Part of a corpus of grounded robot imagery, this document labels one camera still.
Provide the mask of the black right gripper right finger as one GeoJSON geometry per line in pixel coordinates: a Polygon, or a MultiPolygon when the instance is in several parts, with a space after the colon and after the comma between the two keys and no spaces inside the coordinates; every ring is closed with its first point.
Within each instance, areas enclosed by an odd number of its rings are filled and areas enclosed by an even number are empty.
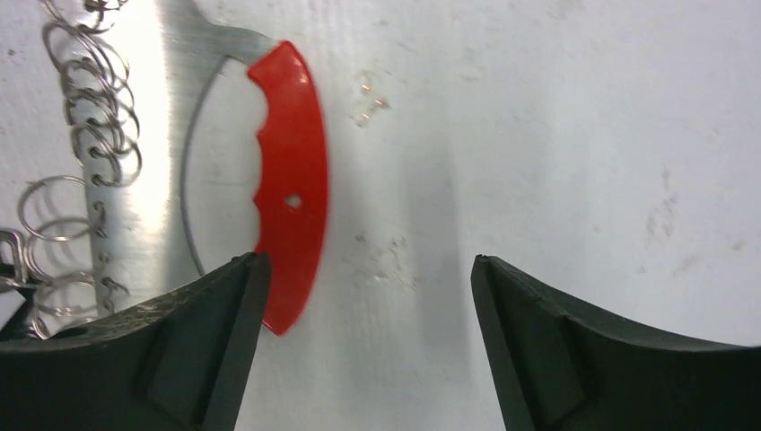
{"type": "Polygon", "coordinates": [[[757,430],[760,350],[653,328],[494,256],[471,272],[509,430],[757,430]]]}

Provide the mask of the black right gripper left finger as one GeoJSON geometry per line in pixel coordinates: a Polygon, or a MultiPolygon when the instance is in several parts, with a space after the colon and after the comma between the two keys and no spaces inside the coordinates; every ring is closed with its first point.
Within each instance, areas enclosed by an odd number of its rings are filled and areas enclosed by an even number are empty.
{"type": "Polygon", "coordinates": [[[248,253],[51,339],[3,342],[2,429],[234,429],[270,278],[248,253]]]}

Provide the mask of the steel key holder red handle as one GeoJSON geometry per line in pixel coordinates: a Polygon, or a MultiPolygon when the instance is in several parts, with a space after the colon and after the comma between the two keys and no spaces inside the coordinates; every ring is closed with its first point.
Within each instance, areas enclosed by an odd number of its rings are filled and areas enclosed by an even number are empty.
{"type": "Polygon", "coordinates": [[[88,208],[28,223],[29,198],[57,176],[18,200],[28,239],[17,262],[39,280],[33,330],[46,339],[47,315],[89,322],[203,274],[188,227],[188,147],[214,75],[234,58],[267,101],[255,251],[272,266],[264,325],[285,334],[309,300],[328,219],[326,132],[302,54],[290,41],[210,22],[194,1],[82,1],[71,16],[54,1],[41,6],[88,208]]]}

